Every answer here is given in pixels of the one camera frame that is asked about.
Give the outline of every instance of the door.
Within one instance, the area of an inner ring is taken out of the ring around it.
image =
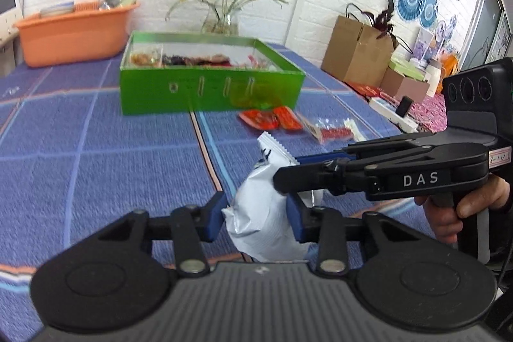
[[[499,27],[502,11],[502,3],[499,0],[484,0],[483,11],[461,70],[473,69],[485,63]]]

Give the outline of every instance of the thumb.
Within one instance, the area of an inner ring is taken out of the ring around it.
[[[456,207],[458,217],[463,219],[475,215],[501,199],[503,194],[503,188],[499,184],[501,180],[491,175],[483,187],[473,190],[461,199]]]

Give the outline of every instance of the metal screw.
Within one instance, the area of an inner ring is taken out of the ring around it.
[[[180,264],[180,269],[190,274],[201,273],[205,267],[205,263],[199,259],[187,259]]]
[[[325,259],[321,263],[321,269],[327,273],[341,273],[346,265],[339,259]]]

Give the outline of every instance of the brown paper bag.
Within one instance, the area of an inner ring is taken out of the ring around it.
[[[321,69],[344,81],[379,87],[393,53],[389,35],[361,22],[337,18]]]

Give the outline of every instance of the handwritten label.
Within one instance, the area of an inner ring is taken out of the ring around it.
[[[489,168],[511,163],[511,147],[490,151]]]

